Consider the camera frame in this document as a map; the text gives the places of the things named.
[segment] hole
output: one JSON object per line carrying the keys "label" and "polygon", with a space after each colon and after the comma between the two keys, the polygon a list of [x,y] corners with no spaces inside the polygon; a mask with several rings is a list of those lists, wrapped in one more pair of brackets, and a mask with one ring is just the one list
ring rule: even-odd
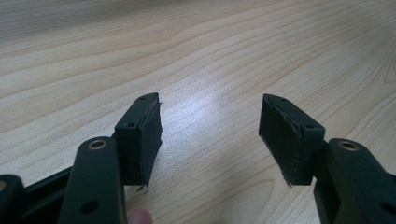
{"label": "hole", "polygon": [[132,128],[132,127],[134,127],[134,123],[126,123],[126,124],[124,124],[124,126],[127,128]]}
{"label": "hole", "polygon": [[343,147],[344,149],[346,149],[346,150],[350,150],[350,151],[357,151],[357,150],[359,150],[359,147],[358,147],[358,146],[356,146],[355,144],[350,143],[350,142],[341,142],[341,143],[339,143],[339,145],[340,145],[341,147]]}
{"label": "hole", "polygon": [[96,200],[92,200],[87,203],[84,203],[81,206],[80,211],[82,214],[87,215],[87,214],[90,214],[90,213],[96,211],[98,209],[98,207],[99,207],[99,202],[97,202]]}
{"label": "hole", "polygon": [[6,188],[6,185],[7,185],[6,181],[0,180],[0,191],[2,191],[3,189],[5,189],[5,188]]}
{"label": "hole", "polygon": [[379,204],[382,209],[384,209],[386,212],[391,213],[393,215],[396,215],[396,206],[391,204],[391,203],[380,203]]}
{"label": "hole", "polygon": [[107,141],[99,139],[99,140],[94,140],[88,144],[88,149],[95,150],[95,149],[100,149],[102,147],[105,147],[107,145]]}

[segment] light wood surface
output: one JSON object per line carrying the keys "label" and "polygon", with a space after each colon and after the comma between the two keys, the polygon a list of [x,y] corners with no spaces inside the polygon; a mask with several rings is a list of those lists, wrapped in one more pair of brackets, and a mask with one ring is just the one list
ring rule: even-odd
{"label": "light wood surface", "polygon": [[128,211],[163,223],[319,223],[258,136],[262,95],[396,174],[396,4],[119,0],[0,3],[0,173],[25,185],[160,94],[163,145]]}

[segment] wood grain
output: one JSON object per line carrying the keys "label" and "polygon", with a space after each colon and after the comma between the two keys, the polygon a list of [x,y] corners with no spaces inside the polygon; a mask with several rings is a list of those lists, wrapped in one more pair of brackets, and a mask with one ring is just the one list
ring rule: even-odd
{"label": "wood grain", "polygon": [[258,136],[282,95],[396,173],[394,1],[118,0],[0,3],[0,173],[25,185],[110,135],[157,91],[163,145],[146,195],[155,223],[319,223]]}

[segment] metal grommet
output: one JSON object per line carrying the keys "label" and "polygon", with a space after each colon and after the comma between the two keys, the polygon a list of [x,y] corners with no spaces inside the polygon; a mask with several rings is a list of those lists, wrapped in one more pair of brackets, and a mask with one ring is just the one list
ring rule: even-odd
{"label": "metal grommet", "polygon": [[98,140],[91,141],[88,144],[88,149],[96,150],[96,149],[101,149],[102,147],[105,147],[105,146],[107,146],[107,141],[103,140],[103,139],[98,139]]}
{"label": "metal grommet", "polygon": [[342,147],[343,149],[349,150],[349,151],[357,151],[359,150],[359,147],[356,146],[356,144],[347,142],[347,141],[341,141],[338,143],[338,146]]}
{"label": "metal grommet", "polygon": [[2,191],[3,189],[5,189],[5,188],[6,188],[6,185],[7,185],[6,181],[0,180],[0,191]]}

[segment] wooden table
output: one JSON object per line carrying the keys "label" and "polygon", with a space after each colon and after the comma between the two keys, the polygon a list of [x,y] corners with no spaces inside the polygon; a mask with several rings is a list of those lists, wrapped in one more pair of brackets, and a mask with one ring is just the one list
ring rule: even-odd
{"label": "wooden table", "polygon": [[160,94],[163,145],[128,211],[162,223],[319,223],[258,136],[265,92],[396,173],[394,1],[0,3],[0,173],[25,185]]}

